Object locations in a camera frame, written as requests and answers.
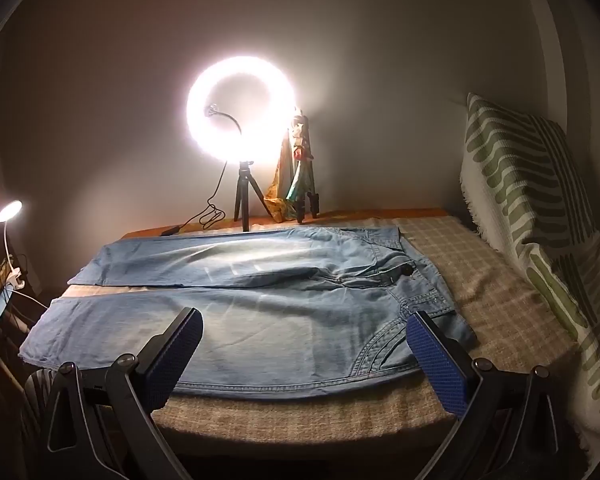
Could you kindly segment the blue denim jeans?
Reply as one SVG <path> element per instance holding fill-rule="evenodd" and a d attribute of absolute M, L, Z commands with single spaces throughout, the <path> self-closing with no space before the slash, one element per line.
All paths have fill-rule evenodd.
<path fill-rule="evenodd" d="M 204 329 L 176 391 L 289 400 L 411 375 L 406 323 L 425 312 L 464 346 L 476 337 L 434 264 L 394 226 L 146 237 L 104 246 L 20 346 L 24 362 L 110 365 L 186 308 Z"/>

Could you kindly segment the beige plaid bed blanket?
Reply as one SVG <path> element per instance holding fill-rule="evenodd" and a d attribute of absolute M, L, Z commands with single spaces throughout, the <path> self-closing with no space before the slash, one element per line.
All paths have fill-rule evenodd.
<path fill-rule="evenodd" d="M 456 338 L 441 337 L 435 319 L 421 315 L 400 335 L 416 342 L 427 368 L 393 382 L 298 401 L 172 396 L 154 419 L 176 448 L 424 446 L 450 429 L 450 401 L 460 399 L 466 415 L 476 414 L 472 399 L 487 374 L 502 383 L 495 395 L 501 401 L 524 401 L 527 390 L 540 382 L 555 411 L 570 398 L 576 345 L 540 294 L 458 220 L 421 211 L 381 211 L 335 214 L 318 223 L 399 228 L 437 265 L 476 340 L 461 346 Z"/>

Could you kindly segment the green patterned white pillow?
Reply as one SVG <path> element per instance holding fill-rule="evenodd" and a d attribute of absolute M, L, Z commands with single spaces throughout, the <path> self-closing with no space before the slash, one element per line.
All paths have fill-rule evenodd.
<path fill-rule="evenodd" d="M 472 221 L 577 343 L 571 406 L 600 434 L 600 230 L 566 135 L 475 93 L 466 105 L 460 188 Z"/>

